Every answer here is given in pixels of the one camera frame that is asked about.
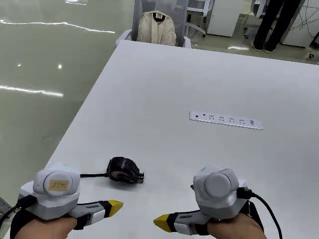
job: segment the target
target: office chair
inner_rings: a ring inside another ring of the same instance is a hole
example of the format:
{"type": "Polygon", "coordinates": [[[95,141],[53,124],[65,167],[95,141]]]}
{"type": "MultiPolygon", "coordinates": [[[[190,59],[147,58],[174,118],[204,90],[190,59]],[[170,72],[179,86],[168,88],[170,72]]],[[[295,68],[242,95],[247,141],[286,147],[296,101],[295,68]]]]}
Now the office chair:
{"type": "Polygon", "coordinates": [[[214,0],[189,0],[187,11],[189,12],[186,23],[186,36],[188,36],[189,28],[192,27],[195,30],[201,32],[203,37],[206,36],[206,22],[207,14],[213,8],[214,0]],[[190,22],[190,16],[192,12],[199,12],[203,18],[205,24],[205,30],[190,22]]]}
{"type": "Polygon", "coordinates": [[[136,41],[139,23],[143,13],[158,10],[173,19],[176,33],[176,46],[191,48],[190,39],[185,36],[187,7],[188,0],[135,0],[132,29],[123,32],[116,40],[115,45],[117,46],[121,40],[128,40],[130,36],[132,41],[136,41]]]}

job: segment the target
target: power strip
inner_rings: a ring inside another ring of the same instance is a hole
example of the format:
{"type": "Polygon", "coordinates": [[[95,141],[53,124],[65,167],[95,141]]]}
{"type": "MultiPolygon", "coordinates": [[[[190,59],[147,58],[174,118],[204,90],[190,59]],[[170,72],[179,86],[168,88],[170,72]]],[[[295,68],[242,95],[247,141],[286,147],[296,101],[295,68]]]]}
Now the power strip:
{"type": "Polygon", "coordinates": [[[261,123],[255,119],[239,116],[226,116],[214,113],[190,111],[189,119],[208,123],[218,123],[244,128],[263,129],[261,123]]]}

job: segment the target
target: white table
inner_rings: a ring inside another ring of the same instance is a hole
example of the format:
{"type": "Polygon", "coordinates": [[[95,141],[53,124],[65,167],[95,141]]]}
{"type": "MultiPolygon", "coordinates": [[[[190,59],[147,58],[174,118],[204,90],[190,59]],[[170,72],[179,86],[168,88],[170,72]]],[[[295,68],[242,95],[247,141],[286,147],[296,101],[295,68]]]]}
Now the white table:
{"type": "MultiPolygon", "coordinates": [[[[273,208],[284,238],[315,238],[318,119],[319,66],[122,41],[48,164],[95,173],[127,156],[145,182],[82,179],[80,202],[114,199],[124,207],[69,238],[187,238],[153,219],[197,209],[189,186],[207,164],[246,179],[273,208]],[[255,118],[264,130],[190,121],[191,110],[255,118]]],[[[267,237],[278,238],[265,207],[256,206],[267,237]]]]}

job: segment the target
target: person's leg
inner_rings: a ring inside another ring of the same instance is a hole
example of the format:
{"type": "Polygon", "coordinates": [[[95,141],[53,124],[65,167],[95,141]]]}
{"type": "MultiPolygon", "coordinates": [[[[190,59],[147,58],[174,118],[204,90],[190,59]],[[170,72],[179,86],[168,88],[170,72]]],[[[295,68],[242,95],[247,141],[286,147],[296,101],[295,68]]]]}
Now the person's leg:
{"type": "Polygon", "coordinates": [[[285,0],[279,19],[275,26],[275,29],[267,42],[267,45],[266,45],[267,51],[273,51],[276,48],[280,39],[282,38],[285,31],[287,30],[291,22],[291,19],[295,15],[300,2],[301,0],[285,0]]]}
{"type": "Polygon", "coordinates": [[[267,34],[273,24],[284,0],[271,0],[266,10],[266,14],[260,24],[254,40],[254,47],[258,50],[263,49],[267,34]]]}

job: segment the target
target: human hand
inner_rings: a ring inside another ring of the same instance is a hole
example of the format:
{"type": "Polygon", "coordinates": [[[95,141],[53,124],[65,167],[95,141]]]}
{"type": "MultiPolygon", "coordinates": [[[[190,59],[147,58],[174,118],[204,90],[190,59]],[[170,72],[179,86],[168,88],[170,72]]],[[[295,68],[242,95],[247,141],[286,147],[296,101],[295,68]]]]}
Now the human hand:
{"type": "Polygon", "coordinates": [[[209,222],[207,231],[217,239],[266,239],[258,223],[242,213],[233,219],[209,222]]]}
{"type": "Polygon", "coordinates": [[[59,218],[50,221],[32,220],[15,236],[15,239],[65,239],[75,228],[75,218],[59,218]]]}

